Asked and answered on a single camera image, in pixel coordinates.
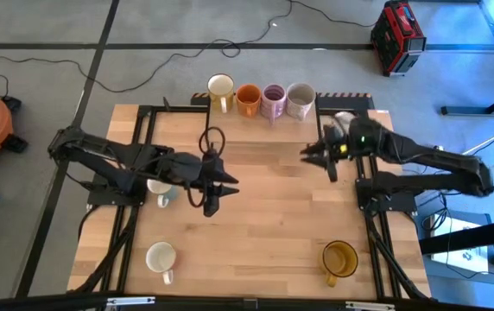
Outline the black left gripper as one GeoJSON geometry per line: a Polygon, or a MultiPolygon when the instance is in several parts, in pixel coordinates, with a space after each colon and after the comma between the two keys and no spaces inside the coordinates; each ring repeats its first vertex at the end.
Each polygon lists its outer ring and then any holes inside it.
{"type": "MultiPolygon", "coordinates": [[[[172,185],[191,187],[200,192],[212,187],[214,181],[238,184],[235,177],[225,172],[221,158],[203,160],[187,152],[167,154],[167,181],[172,185]]],[[[224,185],[214,187],[214,195],[218,198],[238,192],[238,189],[224,185]]]]}

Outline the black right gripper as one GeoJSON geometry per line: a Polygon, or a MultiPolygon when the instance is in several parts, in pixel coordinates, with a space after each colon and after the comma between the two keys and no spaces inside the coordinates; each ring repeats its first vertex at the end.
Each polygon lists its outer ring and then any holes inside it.
{"type": "Polygon", "coordinates": [[[300,151],[303,162],[321,168],[329,168],[332,159],[368,156],[375,152],[375,121],[366,117],[349,120],[335,117],[323,126],[324,141],[308,143],[300,151]]]}

